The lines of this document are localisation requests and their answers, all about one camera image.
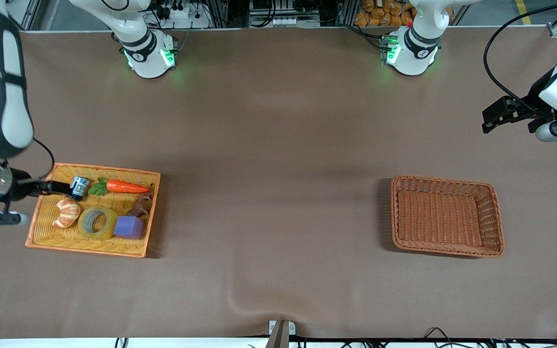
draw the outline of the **brown wicker basket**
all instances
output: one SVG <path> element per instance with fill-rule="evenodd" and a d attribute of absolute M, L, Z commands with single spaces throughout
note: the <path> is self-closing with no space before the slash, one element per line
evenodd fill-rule
<path fill-rule="evenodd" d="M 104 241 L 84 238 L 77 227 L 78 221 L 67 229 L 53 227 L 51 223 L 59 216 L 59 209 L 55 204 L 64 198 L 64 196 L 59 194 L 53 194 L 38 198 L 36 209 L 33 211 L 33 218 L 31 218 L 25 246 L 77 251 L 80 253 L 130 256 L 133 258 L 146 257 L 147 243 L 150 238 L 159 185 L 161 184 L 161 174 L 145 170 L 100 167 L 97 165 L 55 163 L 55 168 L 53 168 L 53 172 L 51 172 L 47 180 L 70 183 L 75 176 L 83 176 L 91 180 L 92 184 L 103 176 L 107 179 L 123 180 L 145 187 L 152 186 L 152 191 L 154 192 L 152 207 L 148 215 L 141 216 L 141 220 L 145 224 L 142 238 L 134 240 L 113 236 Z M 82 210 L 93 205 L 104 205 L 117 214 L 124 215 L 128 210 L 132 209 L 138 195 L 137 193 L 111 192 L 104 196 L 88 195 L 83 201 L 79 202 L 79 205 Z M 103 225 L 105 221 L 106 217 L 100 216 L 96 219 L 95 224 Z"/>
<path fill-rule="evenodd" d="M 398 175 L 391 203 L 400 249 L 486 258 L 504 253 L 498 196 L 488 183 Z"/>

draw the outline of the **brown tabletop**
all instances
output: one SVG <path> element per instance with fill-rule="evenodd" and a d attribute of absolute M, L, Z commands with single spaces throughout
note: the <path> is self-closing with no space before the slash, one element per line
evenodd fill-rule
<path fill-rule="evenodd" d="M 526 123 L 482 134 L 502 96 L 482 66 L 492 33 L 449 29 L 404 77 L 346 29 L 193 32 L 153 80 L 108 33 L 23 35 L 36 136 L 57 161 L 164 182 L 153 258 L 28 249 L 27 227 L 0 228 L 0 337 L 255 335 L 269 319 L 318 337 L 557 337 L 557 144 Z M 556 61 L 545 28 L 491 51 L 520 95 Z M 48 168 L 37 145 L 11 162 Z M 493 184 L 506 254 L 392 247 L 396 174 Z"/>

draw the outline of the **roll of tape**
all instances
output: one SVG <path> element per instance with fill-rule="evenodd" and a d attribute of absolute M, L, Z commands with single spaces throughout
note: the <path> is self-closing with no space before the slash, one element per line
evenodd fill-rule
<path fill-rule="evenodd" d="M 98 216 L 105 215 L 106 223 L 100 231 L 93 230 L 93 222 Z M 117 223 L 117 213 L 105 207 L 104 205 L 95 205 L 86 209 L 79 216 L 79 232 L 86 238 L 95 240 L 107 240 L 113 236 L 115 231 L 115 223 Z"/>

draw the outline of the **orange toy carrot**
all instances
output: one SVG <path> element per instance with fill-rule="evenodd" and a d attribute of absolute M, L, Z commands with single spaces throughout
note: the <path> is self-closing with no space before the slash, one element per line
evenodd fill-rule
<path fill-rule="evenodd" d="M 98 182 L 89 189 L 89 194 L 102 196 L 107 191 L 116 193 L 144 193 L 150 191 L 150 189 L 141 185 L 127 183 L 126 181 L 98 178 Z"/>

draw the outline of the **purple cube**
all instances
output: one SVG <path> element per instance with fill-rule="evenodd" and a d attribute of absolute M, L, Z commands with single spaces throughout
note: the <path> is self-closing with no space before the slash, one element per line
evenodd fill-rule
<path fill-rule="evenodd" d="M 143 221 L 137 216 L 120 216 L 115 223 L 113 235 L 126 239 L 141 239 Z"/>

